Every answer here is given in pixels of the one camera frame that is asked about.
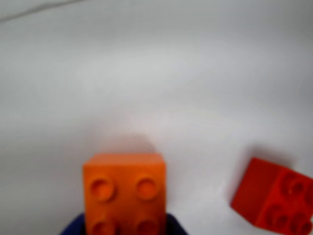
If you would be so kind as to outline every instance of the white backdrop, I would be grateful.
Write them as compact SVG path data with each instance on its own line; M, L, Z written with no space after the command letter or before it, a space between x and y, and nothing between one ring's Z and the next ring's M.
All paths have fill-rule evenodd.
M313 177L312 1L21 14L44 3L0 1L0 234L58 234L83 211L82 163L113 137L163 154L167 210L190 235L267 233L229 207L251 146Z

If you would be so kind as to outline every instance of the toy block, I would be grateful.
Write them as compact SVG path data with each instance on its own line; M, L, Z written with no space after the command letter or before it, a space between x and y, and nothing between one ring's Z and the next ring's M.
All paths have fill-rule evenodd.
M286 235L312 230L313 180L252 158L231 207L252 225Z
M95 154L83 165L83 177L88 235L165 234L160 154Z

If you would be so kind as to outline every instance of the lego brick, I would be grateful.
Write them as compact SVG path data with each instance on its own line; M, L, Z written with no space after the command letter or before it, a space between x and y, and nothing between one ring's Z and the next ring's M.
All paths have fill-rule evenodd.
M166 166L158 153L95 154L83 166L88 235L163 235Z
M252 158L231 207L254 226L286 235L312 230L313 180Z

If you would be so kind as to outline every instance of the lego stud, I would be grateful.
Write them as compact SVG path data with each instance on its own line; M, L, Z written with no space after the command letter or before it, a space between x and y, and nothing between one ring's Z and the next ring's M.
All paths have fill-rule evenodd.
M159 224L153 219L144 219L137 225L137 235L158 235Z
M305 201L308 205L313 206L313 184L308 187L305 194Z
M117 226L109 220L98 222L92 228L92 235L117 235Z
M92 183L91 192L98 201L107 202L114 197L115 185L109 179L99 179Z
M158 194L155 180L151 177L140 178L136 184L136 193L143 200L154 199Z
M297 235L307 235L312 230L312 223L303 213L297 213L290 222L290 230Z
M273 205L270 207L267 213L267 222L270 226L281 229L283 228L288 222L288 216L284 212L281 206Z
M304 191L304 186L294 174L288 174L282 181L283 193L291 198L296 198Z

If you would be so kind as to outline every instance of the blue object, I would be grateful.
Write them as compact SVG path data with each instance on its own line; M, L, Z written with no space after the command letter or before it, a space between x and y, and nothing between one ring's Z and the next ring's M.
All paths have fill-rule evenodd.
M86 235L84 214L76 217L60 235ZM171 214L166 215L166 235L188 235Z

